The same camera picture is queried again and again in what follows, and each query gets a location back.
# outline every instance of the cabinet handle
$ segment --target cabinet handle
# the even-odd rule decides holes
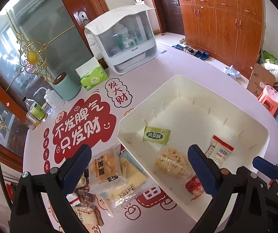
[[[253,15],[256,15],[255,13],[253,13],[253,12],[251,12],[251,11],[248,11],[248,10],[245,10],[246,12],[248,12],[248,13],[251,13],[251,14],[253,14]]]

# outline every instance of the table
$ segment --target table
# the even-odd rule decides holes
[[[93,154],[116,144],[118,122],[176,74],[182,74],[221,95],[265,126],[270,139],[264,158],[273,164],[278,163],[278,123],[249,91],[209,63],[177,49],[158,45],[158,55],[153,60],[127,74],[120,76],[110,69],[106,72],[109,80],[89,91],[81,89],[73,100],[66,102],[57,118],[48,117],[34,131],[29,130],[23,158],[24,171],[36,175],[60,166],[64,157],[72,156],[83,142],[92,147]],[[94,233],[191,230],[195,221],[158,186],[150,193],[150,197],[140,195],[113,218],[106,215],[98,200],[104,226],[90,226],[88,230]],[[42,196],[53,226],[61,231],[47,195]]]

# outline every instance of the white plastic bin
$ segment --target white plastic bin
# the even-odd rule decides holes
[[[228,100],[182,75],[172,77],[120,121],[119,141],[196,221],[210,203],[211,195],[203,194],[190,201],[192,195],[181,180],[155,171],[154,163],[162,145],[143,142],[145,122],[152,127],[171,130],[168,143],[176,144],[176,149],[185,155],[192,144],[206,152],[212,136],[218,136],[234,147],[222,166],[233,174],[242,165],[257,172],[252,160],[257,155],[264,156],[269,141],[268,131],[262,124]],[[236,194],[232,195],[220,223],[230,215],[235,199]]]

